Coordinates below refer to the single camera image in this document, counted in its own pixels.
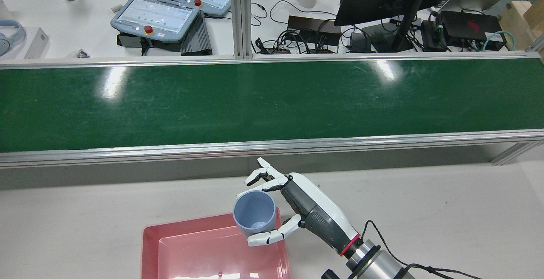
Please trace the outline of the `right white dexterous robot hand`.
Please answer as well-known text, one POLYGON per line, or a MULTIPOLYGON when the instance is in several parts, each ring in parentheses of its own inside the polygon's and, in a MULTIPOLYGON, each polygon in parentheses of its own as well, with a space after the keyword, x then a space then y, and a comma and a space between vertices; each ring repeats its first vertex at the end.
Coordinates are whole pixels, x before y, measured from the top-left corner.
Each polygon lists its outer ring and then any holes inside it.
POLYGON ((263 158, 258 158, 257 161, 260 168, 250 173, 245 184, 250 187, 259 180, 264 180, 264 183, 237 194, 236 198, 251 192, 280 191, 295 214, 278 229, 248 236, 248 246, 270 245, 289 237, 298 228, 304 228, 323 240, 340 256, 350 259, 362 245, 362 240, 340 207, 306 176, 295 172, 280 173, 263 158))

